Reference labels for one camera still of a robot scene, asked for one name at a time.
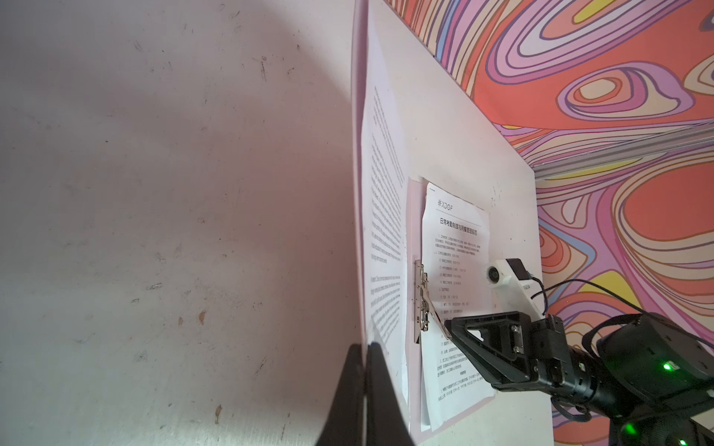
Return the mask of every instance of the paper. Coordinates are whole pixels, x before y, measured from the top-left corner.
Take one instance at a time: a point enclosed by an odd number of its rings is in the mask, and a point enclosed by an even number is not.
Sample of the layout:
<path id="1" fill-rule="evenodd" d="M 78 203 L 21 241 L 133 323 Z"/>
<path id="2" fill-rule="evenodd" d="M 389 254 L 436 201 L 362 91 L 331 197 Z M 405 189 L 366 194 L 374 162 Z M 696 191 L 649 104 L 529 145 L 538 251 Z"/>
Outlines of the paper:
<path id="1" fill-rule="evenodd" d="M 429 183 L 421 234 L 429 295 L 442 320 L 488 312 L 488 214 Z M 436 324 L 422 332 L 421 353 L 432 430 L 495 394 Z"/>
<path id="2" fill-rule="evenodd" d="M 364 321 L 382 345 L 392 385 L 408 400 L 406 364 L 407 153 L 371 14 L 360 141 Z"/>

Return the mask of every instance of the wallpaper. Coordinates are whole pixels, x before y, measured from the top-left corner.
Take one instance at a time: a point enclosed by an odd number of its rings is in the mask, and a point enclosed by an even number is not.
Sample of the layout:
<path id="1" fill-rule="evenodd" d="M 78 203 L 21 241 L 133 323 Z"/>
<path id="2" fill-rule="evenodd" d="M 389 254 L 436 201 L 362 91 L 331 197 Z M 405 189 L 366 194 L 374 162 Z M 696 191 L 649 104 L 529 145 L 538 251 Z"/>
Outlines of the wallpaper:
<path id="1" fill-rule="evenodd" d="M 531 166 L 714 118 L 711 0 L 388 0 Z"/>
<path id="2" fill-rule="evenodd" d="M 592 280 L 714 341 L 711 191 L 714 147 L 537 181 L 543 282 Z M 571 345 L 580 345 L 598 323 L 632 312 L 582 283 L 555 289 L 548 302 L 550 312 L 563 319 Z M 607 444 L 607 418 L 572 423 L 553 412 L 553 426 L 556 442 Z"/>

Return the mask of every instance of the colorful patterned wall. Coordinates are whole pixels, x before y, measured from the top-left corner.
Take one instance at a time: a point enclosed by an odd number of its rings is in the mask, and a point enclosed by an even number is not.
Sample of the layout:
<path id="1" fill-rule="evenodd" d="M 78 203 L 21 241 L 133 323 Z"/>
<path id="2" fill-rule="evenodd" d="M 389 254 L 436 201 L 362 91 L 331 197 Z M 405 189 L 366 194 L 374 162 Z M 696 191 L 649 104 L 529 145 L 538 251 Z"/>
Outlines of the colorful patterned wall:
<path id="1" fill-rule="evenodd" d="M 546 286 L 589 279 L 714 341 L 714 147 L 552 177 L 536 188 Z M 548 301 L 571 345 L 632 312 L 581 283 L 555 289 Z M 556 442 L 607 444 L 607 418 L 579 424 L 554 412 L 553 426 Z"/>
<path id="2" fill-rule="evenodd" d="M 531 166 L 714 118 L 711 0 L 388 0 Z"/>

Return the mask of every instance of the metal clip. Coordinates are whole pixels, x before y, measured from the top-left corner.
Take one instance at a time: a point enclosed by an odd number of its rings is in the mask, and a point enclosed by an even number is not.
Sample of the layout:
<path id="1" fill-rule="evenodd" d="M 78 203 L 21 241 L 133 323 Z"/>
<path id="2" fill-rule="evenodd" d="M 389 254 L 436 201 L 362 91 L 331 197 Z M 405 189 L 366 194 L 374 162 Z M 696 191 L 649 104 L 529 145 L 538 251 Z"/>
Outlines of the metal clip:
<path id="1" fill-rule="evenodd" d="M 429 297 L 429 279 L 424 272 L 421 260 L 414 262 L 414 285 L 416 287 L 414 293 L 414 314 L 416 316 L 414 342 L 419 344 L 421 332 L 429 330 L 429 313 L 432 314 L 434 322 L 439 326 L 444 336 L 451 339 L 451 333 L 446 330 Z"/>

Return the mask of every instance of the white table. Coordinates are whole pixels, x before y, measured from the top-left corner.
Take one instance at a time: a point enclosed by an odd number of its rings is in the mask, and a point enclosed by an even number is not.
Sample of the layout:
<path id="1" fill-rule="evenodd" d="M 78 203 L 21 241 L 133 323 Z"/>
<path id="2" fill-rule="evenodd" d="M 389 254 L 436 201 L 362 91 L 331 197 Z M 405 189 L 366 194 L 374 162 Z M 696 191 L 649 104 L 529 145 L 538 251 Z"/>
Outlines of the white table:
<path id="1" fill-rule="evenodd" d="M 374 9 L 413 176 L 540 270 L 533 174 Z M 2 11 L 0 444 L 312 444 L 358 342 L 352 3 Z M 432 441 L 524 442 L 552 444 L 545 395 Z"/>

